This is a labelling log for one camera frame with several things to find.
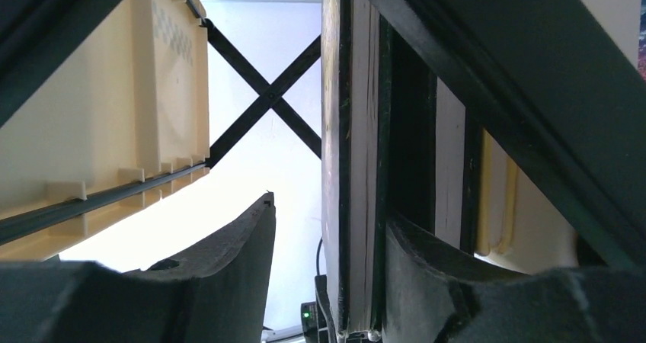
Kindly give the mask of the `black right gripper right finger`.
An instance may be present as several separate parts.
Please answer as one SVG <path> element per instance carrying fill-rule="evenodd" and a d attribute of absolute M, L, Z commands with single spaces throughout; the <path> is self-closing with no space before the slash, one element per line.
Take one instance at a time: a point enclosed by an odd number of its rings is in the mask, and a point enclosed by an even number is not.
<path fill-rule="evenodd" d="M 643 342 L 642 269 L 488 264 L 399 215 L 385 229 L 386 342 Z"/>

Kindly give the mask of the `yellow book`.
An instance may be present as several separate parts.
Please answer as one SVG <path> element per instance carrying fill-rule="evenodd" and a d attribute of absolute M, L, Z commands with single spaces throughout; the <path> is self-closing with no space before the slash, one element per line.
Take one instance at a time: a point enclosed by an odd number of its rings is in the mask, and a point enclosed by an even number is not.
<path fill-rule="evenodd" d="M 482 132 L 475 254 L 503 255 L 512 245 L 519 167 L 491 134 Z"/>

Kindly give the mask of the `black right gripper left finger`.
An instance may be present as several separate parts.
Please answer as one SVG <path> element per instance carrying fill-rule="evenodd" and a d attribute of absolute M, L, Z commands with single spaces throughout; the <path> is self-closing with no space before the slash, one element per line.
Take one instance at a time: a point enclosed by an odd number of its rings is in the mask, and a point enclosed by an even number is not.
<path fill-rule="evenodd" d="M 276 233 L 270 192 L 145 271 L 4 262 L 3 342 L 259 342 Z"/>

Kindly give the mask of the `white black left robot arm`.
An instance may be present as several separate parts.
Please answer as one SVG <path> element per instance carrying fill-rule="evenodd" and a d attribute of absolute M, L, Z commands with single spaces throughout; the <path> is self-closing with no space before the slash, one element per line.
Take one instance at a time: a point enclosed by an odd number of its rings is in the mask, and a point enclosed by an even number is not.
<path fill-rule="evenodd" d="M 336 343 L 336 332 L 327 292 L 327 276 L 315 276 L 315 298 L 313 302 L 301 304 L 303 336 L 307 343 Z"/>

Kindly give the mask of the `cream three-tier shelf rack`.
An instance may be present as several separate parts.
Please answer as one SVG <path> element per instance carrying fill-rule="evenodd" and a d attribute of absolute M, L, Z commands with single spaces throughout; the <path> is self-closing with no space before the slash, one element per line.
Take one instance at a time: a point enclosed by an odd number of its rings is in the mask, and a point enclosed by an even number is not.
<path fill-rule="evenodd" d="M 385 228 L 521 274 L 645 272 L 645 82 L 581 0 L 369 1 L 392 28 Z M 321 160 L 321 95 L 321 36 L 268 82 L 200 0 L 1 0 L 1 265 L 57 262 L 268 111 Z M 511 248 L 482 257 L 484 130 L 519 175 Z"/>

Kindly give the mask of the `green garden cover book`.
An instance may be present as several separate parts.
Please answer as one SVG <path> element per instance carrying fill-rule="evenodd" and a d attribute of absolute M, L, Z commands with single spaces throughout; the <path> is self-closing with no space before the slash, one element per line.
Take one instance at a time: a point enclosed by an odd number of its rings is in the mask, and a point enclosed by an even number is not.
<path fill-rule="evenodd" d="M 322 233 L 331 327 L 378 340 L 392 93 L 392 28 L 369 0 L 323 0 Z"/>

